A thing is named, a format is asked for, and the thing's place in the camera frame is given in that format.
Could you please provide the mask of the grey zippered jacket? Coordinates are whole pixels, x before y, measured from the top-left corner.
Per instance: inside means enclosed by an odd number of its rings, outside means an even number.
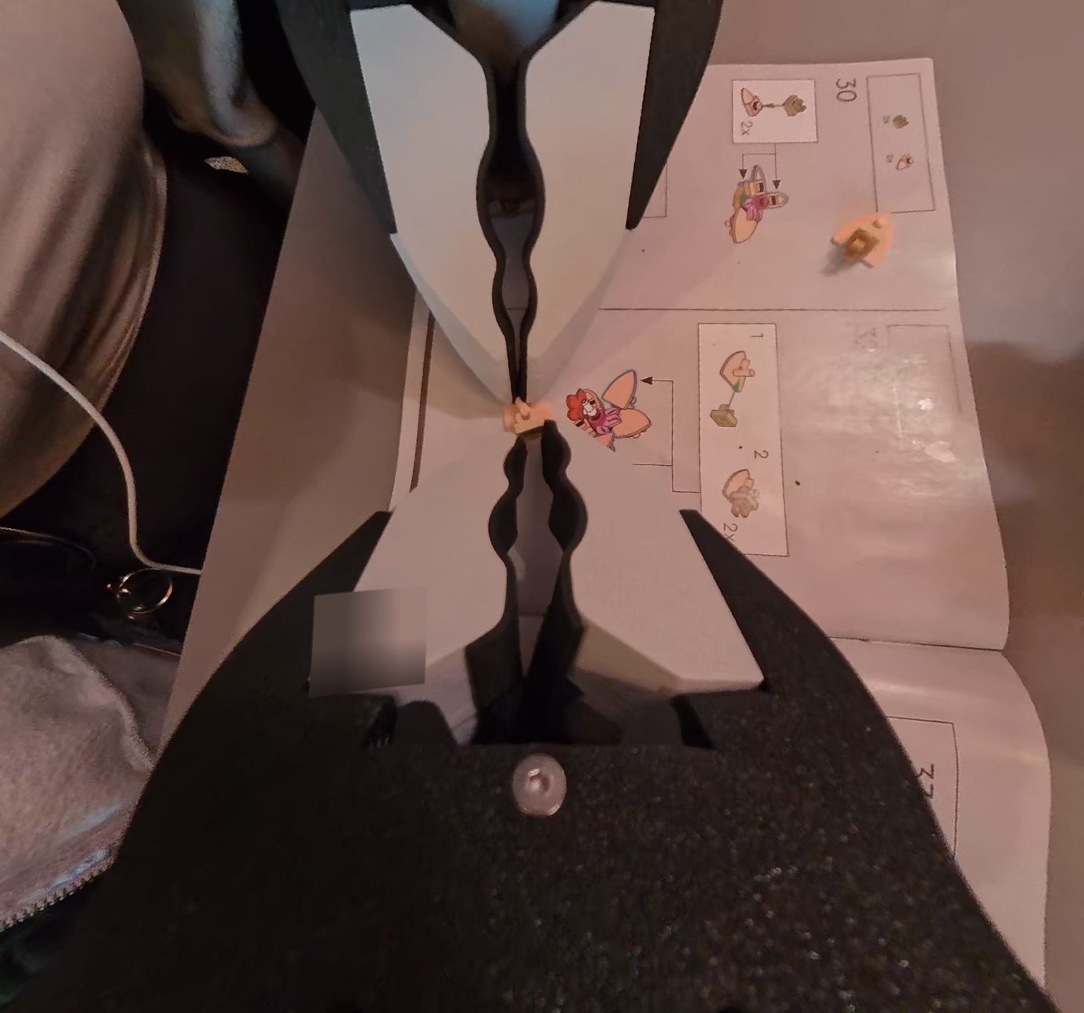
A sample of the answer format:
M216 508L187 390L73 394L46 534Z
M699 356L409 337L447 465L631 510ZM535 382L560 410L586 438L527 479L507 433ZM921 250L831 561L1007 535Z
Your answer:
M87 637L1 650L1 925L112 863L157 762L178 661Z

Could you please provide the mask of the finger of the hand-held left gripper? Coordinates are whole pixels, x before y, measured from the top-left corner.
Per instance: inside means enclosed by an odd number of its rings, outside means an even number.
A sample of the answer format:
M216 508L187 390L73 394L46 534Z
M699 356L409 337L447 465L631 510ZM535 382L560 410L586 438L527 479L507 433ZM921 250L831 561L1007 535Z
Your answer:
M509 404L503 256L481 213L493 140L488 72L455 33L412 4L354 8L349 23L392 245L453 350L496 403Z
M527 64L522 134L541 184L527 259L529 401L547 393L583 340L625 239L654 23L651 7L595 1Z

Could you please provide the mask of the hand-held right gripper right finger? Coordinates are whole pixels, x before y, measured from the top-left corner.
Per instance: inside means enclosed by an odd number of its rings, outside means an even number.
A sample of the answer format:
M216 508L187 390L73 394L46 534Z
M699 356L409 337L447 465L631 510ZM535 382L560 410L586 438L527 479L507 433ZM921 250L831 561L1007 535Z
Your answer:
M549 530L562 545L584 694L750 690L763 674L671 495L571 424L549 423Z

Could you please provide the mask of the white instruction booklet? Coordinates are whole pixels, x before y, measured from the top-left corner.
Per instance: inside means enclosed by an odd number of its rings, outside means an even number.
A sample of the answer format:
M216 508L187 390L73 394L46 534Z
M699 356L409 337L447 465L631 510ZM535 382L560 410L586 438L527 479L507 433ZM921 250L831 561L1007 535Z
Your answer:
M344 160L318 131L171 735L205 720L201 692L318 546L503 431L375 244ZM891 248L844 267L833 234L876 211L893 215ZM543 399L702 512L838 642L1042 983L1050 761L1004 655L1007 571L962 332L930 60L711 66ZM558 693L585 744L668 696Z

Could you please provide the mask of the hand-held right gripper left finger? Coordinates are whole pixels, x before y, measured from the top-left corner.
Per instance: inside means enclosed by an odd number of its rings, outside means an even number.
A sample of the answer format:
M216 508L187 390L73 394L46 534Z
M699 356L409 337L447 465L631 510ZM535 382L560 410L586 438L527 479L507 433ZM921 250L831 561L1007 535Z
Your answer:
M395 508L351 597L353 668L436 668L496 627L508 569L490 518L509 488L512 449L509 436L481 437Z

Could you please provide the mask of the person's beige trousers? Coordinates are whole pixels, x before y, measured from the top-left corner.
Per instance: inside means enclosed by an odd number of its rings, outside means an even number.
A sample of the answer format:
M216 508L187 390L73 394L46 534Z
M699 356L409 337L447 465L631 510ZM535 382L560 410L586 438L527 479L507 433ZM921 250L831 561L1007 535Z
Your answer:
M151 126L210 141L212 169L291 196L296 168L251 89L235 0L2 0L2 516L104 417L165 238Z

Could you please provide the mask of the black bag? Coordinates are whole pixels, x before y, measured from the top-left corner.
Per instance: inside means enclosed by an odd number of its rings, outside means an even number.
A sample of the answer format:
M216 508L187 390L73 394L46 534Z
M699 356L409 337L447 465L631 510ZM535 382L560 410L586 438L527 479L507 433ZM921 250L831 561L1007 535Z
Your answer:
M139 543L201 568L251 376L286 216L264 189L207 166L210 141L152 125L165 158L165 238L154 288L104 417L131 463ZM2 516L2 632L119 620L112 587L140 569L122 473L96 427L46 485Z

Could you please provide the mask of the cream toy brick petal piece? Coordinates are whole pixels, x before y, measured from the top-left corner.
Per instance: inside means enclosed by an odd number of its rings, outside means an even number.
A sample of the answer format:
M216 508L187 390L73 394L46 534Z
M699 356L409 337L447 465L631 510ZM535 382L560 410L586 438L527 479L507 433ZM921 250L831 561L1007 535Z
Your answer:
M891 248L894 234L893 215L876 211L848 220L833 234L833 248L844 267L879 265Z

